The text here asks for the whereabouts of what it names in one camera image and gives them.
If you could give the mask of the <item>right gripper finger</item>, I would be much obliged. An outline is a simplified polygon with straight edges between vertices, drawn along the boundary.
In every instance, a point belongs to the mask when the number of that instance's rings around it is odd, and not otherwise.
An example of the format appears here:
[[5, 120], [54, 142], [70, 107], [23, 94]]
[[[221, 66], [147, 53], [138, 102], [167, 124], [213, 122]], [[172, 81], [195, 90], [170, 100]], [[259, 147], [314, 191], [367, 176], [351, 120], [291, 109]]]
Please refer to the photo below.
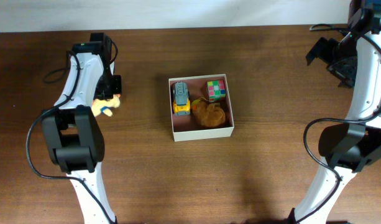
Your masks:
[[321, 37], [311, 50], [306, 54], [307, 66], [311, 65], [314, 59], [318, 58], [325, 64], [331, 65], [341, 59], [339, 54], [339, 42], [335, 39], [325, 39]]
[[354, 88], [355, 81], [354, 80], [348, 80], [348, 81], [340, 81], [338, 87], [341, 88]]

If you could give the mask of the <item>yellow plush rabbit toy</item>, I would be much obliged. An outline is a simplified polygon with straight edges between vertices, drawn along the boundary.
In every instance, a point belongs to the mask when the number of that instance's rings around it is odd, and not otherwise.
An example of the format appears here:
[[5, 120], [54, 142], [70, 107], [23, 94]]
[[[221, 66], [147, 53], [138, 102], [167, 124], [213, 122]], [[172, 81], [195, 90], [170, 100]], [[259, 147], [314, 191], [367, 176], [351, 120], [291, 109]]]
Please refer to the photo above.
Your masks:
[[114, 95], [113, 98], [108, 100], [99, 100], [95, 99], [91, 106], [92, 113], [94, 117], [97, 117], [101, 114], [105, 114], [106, 116], [112, 116], [112, 108], [120, 107], [120, 94]]

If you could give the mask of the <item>yellow grey toy truck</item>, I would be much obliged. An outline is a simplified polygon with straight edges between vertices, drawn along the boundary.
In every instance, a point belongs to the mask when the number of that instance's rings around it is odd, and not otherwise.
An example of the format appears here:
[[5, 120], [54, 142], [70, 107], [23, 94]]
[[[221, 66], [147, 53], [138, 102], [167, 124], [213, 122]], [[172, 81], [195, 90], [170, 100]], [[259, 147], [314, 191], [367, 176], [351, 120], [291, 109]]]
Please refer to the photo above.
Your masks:
[[176, 82], [173, 85], [173, 112], [174, 115], [190, 115], [190, 93], [185, 82]]

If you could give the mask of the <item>multicoloured puzzle cube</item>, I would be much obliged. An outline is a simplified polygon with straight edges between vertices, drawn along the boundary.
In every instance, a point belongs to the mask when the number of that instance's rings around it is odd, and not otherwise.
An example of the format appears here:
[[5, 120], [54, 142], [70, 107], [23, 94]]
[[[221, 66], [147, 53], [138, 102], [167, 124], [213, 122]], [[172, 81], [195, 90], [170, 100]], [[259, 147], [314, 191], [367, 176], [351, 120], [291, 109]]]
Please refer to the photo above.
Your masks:
[[206, 90], [209, 102], [220, 101], [227, 95], [224, 80], [213, 80], [206, 82]]

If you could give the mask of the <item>brown plush toy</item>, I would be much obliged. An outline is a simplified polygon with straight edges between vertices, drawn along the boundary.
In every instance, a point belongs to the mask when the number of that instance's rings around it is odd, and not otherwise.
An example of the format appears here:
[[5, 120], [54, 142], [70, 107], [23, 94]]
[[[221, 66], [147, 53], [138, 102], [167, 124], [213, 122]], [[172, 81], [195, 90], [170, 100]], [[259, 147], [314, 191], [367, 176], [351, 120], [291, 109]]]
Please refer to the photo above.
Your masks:
[[214, 103], [200, 102], [192, 113], [196, 122], [205, 128], [217, 128], [226, 122], [225, 111]]

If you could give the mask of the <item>yellow wooden rattle drum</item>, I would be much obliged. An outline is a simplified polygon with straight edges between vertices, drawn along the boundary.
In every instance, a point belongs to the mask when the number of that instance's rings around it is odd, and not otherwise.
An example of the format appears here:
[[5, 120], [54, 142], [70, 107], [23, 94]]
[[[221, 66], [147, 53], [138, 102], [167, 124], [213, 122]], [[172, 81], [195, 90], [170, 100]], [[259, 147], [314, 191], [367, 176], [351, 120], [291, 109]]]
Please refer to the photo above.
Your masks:
[[197, 108], [197, 105], [200, 102], [208, 102], [208, 100], [204, 97], [199, 97], [199, 98], [195, 99], [194, 101], [191, 102], [191, 109], [195, 110]]

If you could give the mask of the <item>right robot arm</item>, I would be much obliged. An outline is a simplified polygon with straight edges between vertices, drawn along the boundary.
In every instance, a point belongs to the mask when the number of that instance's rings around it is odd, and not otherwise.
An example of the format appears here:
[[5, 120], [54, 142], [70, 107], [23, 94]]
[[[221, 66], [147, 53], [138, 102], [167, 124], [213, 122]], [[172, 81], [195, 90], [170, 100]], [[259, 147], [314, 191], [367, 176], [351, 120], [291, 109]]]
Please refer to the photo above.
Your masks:
[[353, 89], [353, 97], [344, 119], [320, 118], [306, 126], [304, 139], [312, 125], [332, 123], [320, 135], [320, 158], [310, 154], [319, 164], [316, 176], [285, 223], [327, 223], [345, 186], [381, 159], [381, 0], [351, 1], [347, 27], [315, 24], [310, 31], [344, 36], [341, 41], [320, 38], [306, 61], [321, 59], [342, 86]]

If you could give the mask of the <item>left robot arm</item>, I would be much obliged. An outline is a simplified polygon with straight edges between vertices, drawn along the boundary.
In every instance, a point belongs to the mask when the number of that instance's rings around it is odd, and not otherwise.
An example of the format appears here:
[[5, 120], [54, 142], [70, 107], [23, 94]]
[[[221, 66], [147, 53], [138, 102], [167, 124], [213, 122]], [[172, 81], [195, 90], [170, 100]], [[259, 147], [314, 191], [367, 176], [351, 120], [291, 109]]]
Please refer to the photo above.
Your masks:
[[64, 89], [52, 108], [42, 112], [49, 157], [76, 192], [85, 223], [117, 223], [104, 188], [101, 167], [105, 144], [92, 107], [112, 107], [122, 93], [121, 77], [114, 74], [117, 46], [104, 33], [92, 33], [88, 42], [67, 53]]

